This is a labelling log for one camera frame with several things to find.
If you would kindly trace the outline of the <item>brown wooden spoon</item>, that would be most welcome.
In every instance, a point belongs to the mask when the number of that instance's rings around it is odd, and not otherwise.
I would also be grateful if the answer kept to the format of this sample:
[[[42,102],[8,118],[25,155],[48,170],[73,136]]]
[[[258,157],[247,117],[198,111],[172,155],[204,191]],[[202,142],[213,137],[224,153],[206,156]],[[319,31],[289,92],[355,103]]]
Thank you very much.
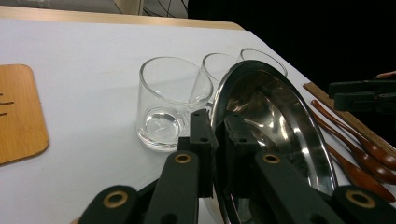
[[[384,186],[382,186],[378,181],[376,181],[370,175],[365,173],[361,168],[357,167],[356,165],[345,159],[329,144],[327,144],[327,149],[336,159],[341,170],[344,172],[347,179],[353,185],[363,189],[370,190],[372,193],[375,193],[377,196],[381,197],[382,199],[384,199],[389,203],[396,202],[396,197]]]
[[[338,127],[341,127],[345,131],[352,134],[359,141],[362,149],[365,152],[367,152],[369,155],[373,156],[378,161],[386,165],[389,169],[396,171],[396,159],[393,156],[389,155],[383,148],[373,144],[372,142],[361,136],[359,133],[354,131],[352,128],[345,125],[342,121],[340,121],[330,112],[328,112],[317,100],[312,100],[311,105],[326,119],[330,120]]]
[[[396,186],[396,174],[394,174],[390,169],[386,168],[382,163],[380,163],[361,149],[358,149],[343,135],[341,135],[333,127],[328,125],[318,115],[314,115],[314,118],[321,128],[331,133],[333,136],[337,137],[347,146],[350,154],[363,170],[368,172],[380,182]]]

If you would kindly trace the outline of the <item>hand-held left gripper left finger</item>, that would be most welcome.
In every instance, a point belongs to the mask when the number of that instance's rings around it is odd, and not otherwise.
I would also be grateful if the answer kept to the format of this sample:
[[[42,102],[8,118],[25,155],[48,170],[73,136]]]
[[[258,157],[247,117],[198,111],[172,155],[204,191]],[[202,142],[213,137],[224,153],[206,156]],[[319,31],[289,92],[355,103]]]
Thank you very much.
[[[199,160],[198,196],[213,196],[213,161],[216,139],[205,109],[191,113],[190,135],[178,138],[178,150],[194,153]]]

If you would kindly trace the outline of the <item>steel bowl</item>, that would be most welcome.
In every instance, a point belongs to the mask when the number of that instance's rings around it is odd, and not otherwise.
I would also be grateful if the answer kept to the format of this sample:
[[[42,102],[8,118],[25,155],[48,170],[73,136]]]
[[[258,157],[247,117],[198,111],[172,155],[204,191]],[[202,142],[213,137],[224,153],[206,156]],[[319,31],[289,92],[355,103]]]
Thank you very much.
[[[219,146],[215,151],[214,189],[224,224],[343,224],[325,201],[336,181],[323,136],[285,76],[259,61],[232,66],[214,99],[215,136],[230,113],[244,119],[260,151],[251,165],[249,196],[233,196],[220,185]]]

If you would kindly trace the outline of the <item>white table mat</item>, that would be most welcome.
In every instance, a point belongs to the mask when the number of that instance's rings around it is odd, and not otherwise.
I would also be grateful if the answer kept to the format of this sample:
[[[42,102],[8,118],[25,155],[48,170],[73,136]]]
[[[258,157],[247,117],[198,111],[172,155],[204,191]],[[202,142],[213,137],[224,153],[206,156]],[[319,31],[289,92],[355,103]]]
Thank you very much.
[[[165,155],[135,131],[139,69],[154,57],[265,49],[253,33],[172,26],[0,19],[0,64],[33,70],[49,147],[0,166],[0,224],[70,224],[103,189],[141,189]]]

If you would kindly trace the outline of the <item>wooden table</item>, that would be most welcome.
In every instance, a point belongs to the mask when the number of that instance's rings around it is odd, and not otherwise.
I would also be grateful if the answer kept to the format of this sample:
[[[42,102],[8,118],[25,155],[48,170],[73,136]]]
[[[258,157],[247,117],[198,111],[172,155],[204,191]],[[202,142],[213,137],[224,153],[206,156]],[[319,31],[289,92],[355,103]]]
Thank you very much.
[[[139,24],[176,27],[196,27],[243,31],[243,28],[229,21],[202,21],[178,18],[162,18],[136,15],[106,14],[96,12],[67,11],[30,7],[0,6],[0,19],[28,21],[90,22],[111,24]]]

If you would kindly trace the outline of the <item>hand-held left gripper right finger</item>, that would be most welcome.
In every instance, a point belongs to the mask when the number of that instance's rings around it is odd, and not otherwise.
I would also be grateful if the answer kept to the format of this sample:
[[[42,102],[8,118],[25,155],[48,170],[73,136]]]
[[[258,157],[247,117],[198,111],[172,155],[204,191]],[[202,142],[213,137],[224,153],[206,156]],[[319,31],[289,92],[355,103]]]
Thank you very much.
[[[244,119],[235,113],[228,114],[216,129],[219,140],[217,177],[220,185],[233,196],[249,196],[252,186],[251,165],[260,151]]]

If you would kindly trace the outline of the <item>wooden cutout coaster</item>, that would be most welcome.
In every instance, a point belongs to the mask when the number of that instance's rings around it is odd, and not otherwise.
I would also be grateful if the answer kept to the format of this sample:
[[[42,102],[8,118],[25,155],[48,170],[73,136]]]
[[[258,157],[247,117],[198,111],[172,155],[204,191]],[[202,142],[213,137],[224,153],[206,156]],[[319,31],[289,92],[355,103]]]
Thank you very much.
[[[0,65],[0,165],[37,156],[49,144],[33,70]]]

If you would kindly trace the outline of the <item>clear drinking glass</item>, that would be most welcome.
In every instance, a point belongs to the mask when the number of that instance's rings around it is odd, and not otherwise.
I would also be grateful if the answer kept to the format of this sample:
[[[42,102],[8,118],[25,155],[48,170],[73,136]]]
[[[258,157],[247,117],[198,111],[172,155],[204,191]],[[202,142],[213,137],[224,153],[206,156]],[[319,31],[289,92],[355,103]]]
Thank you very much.
[[[203,58],[202,69],[207,72],[213,84],[213,93],[208,105],[213,105],[220,82],[236,62],[236,57],[219,52],[209,53]]]
[[[177,149],[190,134],[191,114],[206,108],[214,87],[199,66],[177,57],[155,57],[139,71],[136,131],[148,148]]]
[[[255,60],[255,61],[267,63],[272,67],[274,67],[283,76],[286,77],[288,75],[287,68],[281,62],[279,62],[273,56],[259,49],[253,49],[253,48],[241,49],[238,56],[238,61],[242,62],[247,60]]]

